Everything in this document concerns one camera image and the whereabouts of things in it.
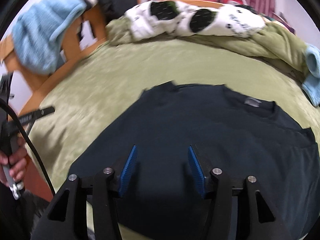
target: green bedsheet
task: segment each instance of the green bedsheet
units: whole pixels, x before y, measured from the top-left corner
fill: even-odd
[[[125,16],[111,21],[106,26],[106,32],[112,45],[134,42],[131,20]],[[309,74],[305,62],[307,44],[276,23],[266,23],[262,30],[246,39],[234,36],[198,34],[177,38],[227,49],[247,57],[262,57],[273,66],[297,78],[300,82],[303,82]]]
[[[319,108],[311,105],[295,80],[265,62],[163,37],[116,47],[107,42],[47,95],[41,107],[53,105],[56,112],[31,130],[30,138],[55,189],[65,181],[73,161],[143,89],[170,80],[226,84],[240,93],[274,100],[303,128],[311,127],[320,141]],[[92,210],[88,210],[92,228]],[[122,233],[124,239],[143,238],[123,227]]]

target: finger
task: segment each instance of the finger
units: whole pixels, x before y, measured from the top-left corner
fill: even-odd
[[[20,147],[24,147],[25,143],[26,143],[26,141],[24,140],[23,137],[18,137],[18,145]]]
[[[26,174],[27,169],[23,169],[22,171],[19,171],[17,175],[13,178],[15,182],[20,181],[23,179],[24,175]]]
[[[14,154],[12,154],[9,157],[10,164],[14,165],[19,160],[21,160],[22,158],[26,157],[27,154],[28,154],[27,150],[25,148],[23,148],[23,147],[20,147]]]
[[[18,161],[9,171],[9,174],[11,177],[17,176],[19,171],[22,171],[27,165],[27,160],[25,158],[22,158],[20,161]]]
[[[8,164],[8,157],[2,151],[0,151],[0,164]]]

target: black and white pillowcase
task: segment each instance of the black and white pillowcase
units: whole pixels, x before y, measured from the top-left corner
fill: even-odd
[[[129,9],[125,16],[132,21],[136,41],[164,32],[180,37],[199,34],[248,38],[265,26],[261,16],[229,4],[216,9],[181,1],[149,1]]]

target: light blue towel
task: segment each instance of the light blue towel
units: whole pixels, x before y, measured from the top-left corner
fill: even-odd
[[[85,8],[83,0],[42,0],[19,16],[12,39],[21,64],[38,74],[55,72],[63,64],[63,34]]]
[[[305,57],[310,74],[302,84],[302,89],[310,98],[313,106],[318,106],[320,104],[320,51],[309,44]]]

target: metal screw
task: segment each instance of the metal screw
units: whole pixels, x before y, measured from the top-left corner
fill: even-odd
[[[77,178],[77,175],[76,174],[71,174],[68,179],[71,180],[71,181],[74,181],[75,179]]]
[[[214,169],[212,170],[212,172],[213,172],[214,174],[216,174],[216,175],[220,175],[220,174],[222,173],[222,170],[219,169],[219,168],[214,168]]]
[[[109,168],[109,167],[107,167],[107,168],[105,168],[104,170],[103,170],[103,173],[104,174],[110,174],[110,173],[112,173],[113,172],[113,169],[112,168]]]
[[[255,176],[249,176],[248,181],[250,181],[251,183],[254,183],[257,181],[257,178]]]

